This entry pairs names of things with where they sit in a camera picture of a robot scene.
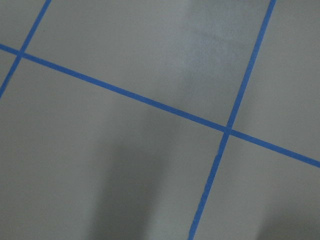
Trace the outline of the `brown paper table cover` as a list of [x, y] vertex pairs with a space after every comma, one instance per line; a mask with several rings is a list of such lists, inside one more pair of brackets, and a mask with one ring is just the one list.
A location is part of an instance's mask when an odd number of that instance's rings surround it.
[[3, 0], [3, 240], [317, 240], [317, 0]]

